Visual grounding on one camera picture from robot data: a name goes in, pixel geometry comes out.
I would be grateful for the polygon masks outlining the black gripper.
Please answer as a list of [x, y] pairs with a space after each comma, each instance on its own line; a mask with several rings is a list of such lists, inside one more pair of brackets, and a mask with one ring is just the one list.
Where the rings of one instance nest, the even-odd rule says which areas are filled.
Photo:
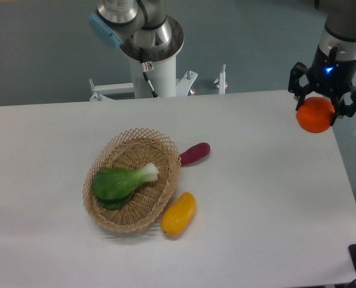
[[[330, 121], [332, 127], [337, 118], [353, 117], [356, 113], [356, 86], [352, 79], [356, 72], [356, 59], [341, 61], [331, 60], [319, 47], [316, 49], [312, 66], [308, 68], [297, 62], [289, 75], [288, 92], [294, 95], [297, 101], [295, 110], [304, 104], [306, 96], [312, 91], [330, 98], [334, 113]], [[309, 81], [300, 85], [300, 79], [306, 76]], [[344, 94], [349, 93], [351, 104], [346, 104]]]

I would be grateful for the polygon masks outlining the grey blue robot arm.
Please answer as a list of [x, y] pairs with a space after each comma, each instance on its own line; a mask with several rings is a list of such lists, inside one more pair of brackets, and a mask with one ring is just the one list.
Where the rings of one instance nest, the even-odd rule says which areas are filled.
[[[310, 67], [297, 63], [288, 90], [297, 101], [297, 120], [318, 113], [317, 123], [332, 126], [356, 112], [356, 1], [308, 1], [327, 15]], [[98, 1], [89, 16], [95, 35], [129, 58], [137, 98], [186, 96], [190, 87], [176, 79], [176, 55], [184, 44], [181, 25], [166, 12], [165, 1]]]

